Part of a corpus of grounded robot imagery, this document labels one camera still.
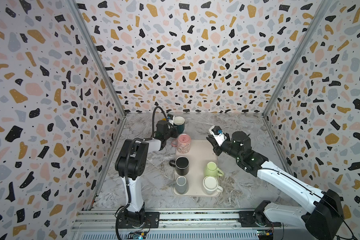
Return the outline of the black mug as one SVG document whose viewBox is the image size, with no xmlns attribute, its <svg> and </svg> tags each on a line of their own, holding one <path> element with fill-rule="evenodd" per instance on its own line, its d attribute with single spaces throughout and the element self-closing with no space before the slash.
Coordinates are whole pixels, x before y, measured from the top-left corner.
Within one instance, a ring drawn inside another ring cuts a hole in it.
<svg viewBox="0 0 360 240">
<path fill-rule="evenodd" d="M 175 168 L 179 176 L 185 176 L 189 172 L 189 160 L 186 157 L 178 157 L 176 160 L 170 160 L 169 165 Z"/>
</svg>

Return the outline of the dark teal mug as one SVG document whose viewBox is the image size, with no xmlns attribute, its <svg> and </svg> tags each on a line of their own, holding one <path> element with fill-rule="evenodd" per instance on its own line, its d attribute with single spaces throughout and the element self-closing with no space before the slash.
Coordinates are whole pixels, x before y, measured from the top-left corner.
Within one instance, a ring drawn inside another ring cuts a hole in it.
<svg viewBox="0 0 360 240">
<path fill-rule="evenodd" d="M 186 120 L 183 117 L 174 117 L 174 126 L 177 128 L 178 130 L 178 134 L 182 134 L 185 130 L 185 123 Z"/>
</svg>

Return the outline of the pink ghost pattern mug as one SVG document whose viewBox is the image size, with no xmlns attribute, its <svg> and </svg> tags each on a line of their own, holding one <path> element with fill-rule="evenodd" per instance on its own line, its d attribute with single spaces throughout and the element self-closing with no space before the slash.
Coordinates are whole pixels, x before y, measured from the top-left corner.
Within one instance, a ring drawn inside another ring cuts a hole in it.
<svg viewBox="0 0 360 240">
<path fill-rule="evenodd" d="M 176 140 L 171 142 L 171 146 L 176 147 L 180 154 L 186 154 L 191 148 L 191 137 L 187 134 L 180 134 Z"/>
</svg>

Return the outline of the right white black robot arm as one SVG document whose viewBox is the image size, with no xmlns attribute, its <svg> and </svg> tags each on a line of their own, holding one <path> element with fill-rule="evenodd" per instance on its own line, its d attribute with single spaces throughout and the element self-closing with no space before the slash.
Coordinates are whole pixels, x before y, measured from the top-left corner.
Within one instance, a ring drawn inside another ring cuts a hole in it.
<svg viewBox="0 0 360 240">
<path fill-rule="evenodd" d="M 252 216 L 258 226 L 281 223 L 305 229 L 318 240 L 336 237 L 344 223 L 341 198 L 336 192 L 314 188 L 285 172 L 255 152 L 250 136 L 242 131 L 229 135 L 219 126 L 213 126 L 209 132 L 207 140 L 217 156 L 221 153 L 231 156 L 242 170 L 270 183 L 299 204 L 291 207 L 262 201 Z"/>
</svg>

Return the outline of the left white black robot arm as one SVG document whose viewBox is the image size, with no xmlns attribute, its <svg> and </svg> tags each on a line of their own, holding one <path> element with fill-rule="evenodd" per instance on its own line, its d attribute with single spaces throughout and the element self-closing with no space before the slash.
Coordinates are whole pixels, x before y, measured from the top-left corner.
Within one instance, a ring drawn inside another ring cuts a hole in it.
<svg viewBox="0 0 360 240">
<path fill-rule="evenodd" d="M 137 228 L 146 223 L 141 176 L 146 168 L 148 154 L 163 150 L 167 140 L 177 136 L 178 129 L 173 123 L 160 120 L 151 137 L 125 140 L 115 163 L 115 170 L 122 178 L 126 195 L 126 204 L 117 214 L 118 227 Z"/>
</svg>

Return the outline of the light green mug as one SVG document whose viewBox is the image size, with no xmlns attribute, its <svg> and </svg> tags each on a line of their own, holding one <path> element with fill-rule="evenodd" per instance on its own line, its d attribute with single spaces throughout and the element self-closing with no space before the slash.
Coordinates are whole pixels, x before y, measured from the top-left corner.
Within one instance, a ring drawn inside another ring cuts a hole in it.
<svg viewBox="0 0 360 240">
<path fill-rule="evenodd" d="M 207 176 L 219 178 L 224 176 L 224 172 L 220 168 L 218 168 L 215 162 L 208 162 L 204 169 L 204 177 Z"/>
</svg>

